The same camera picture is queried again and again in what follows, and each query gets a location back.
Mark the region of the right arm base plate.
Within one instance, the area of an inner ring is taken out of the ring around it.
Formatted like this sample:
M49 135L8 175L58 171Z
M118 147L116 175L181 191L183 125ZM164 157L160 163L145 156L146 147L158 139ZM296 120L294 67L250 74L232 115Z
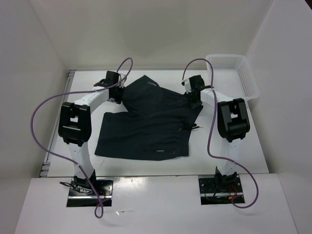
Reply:
M200 202L201 205L244 204L245 199L239 176L235 182L229 184L217 185L213 175L198 177Z

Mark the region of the dark navy shorts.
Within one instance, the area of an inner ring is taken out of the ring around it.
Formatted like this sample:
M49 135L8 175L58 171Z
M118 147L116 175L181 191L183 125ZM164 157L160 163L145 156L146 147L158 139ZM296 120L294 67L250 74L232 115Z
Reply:
M103 115L95 155L162 161L189 155L192 130L203 106L142 76L124 88L125 112Z

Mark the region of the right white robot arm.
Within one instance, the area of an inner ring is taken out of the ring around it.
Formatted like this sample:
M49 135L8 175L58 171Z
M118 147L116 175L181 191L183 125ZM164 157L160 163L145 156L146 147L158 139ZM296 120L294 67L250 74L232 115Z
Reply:
M214 186L220 191L226 191L236 182L237 170L235 163L239 158L239 147L250 131L250 122L245 100L231 98L212 86L205 85L200 75L182 81L186 96L192 107L206 103L216 109L217 130L223 139L221 162L216 166Z

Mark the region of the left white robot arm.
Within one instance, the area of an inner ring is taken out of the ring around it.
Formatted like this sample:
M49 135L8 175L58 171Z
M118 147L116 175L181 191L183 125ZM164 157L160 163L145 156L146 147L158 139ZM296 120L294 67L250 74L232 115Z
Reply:
M74 163L74 184L87 195L97 190L96 172L90 160L88 141L92 133L91 114L104 102L121 103L125 75L108 71L93 90L61 106L58 135L67 145Z

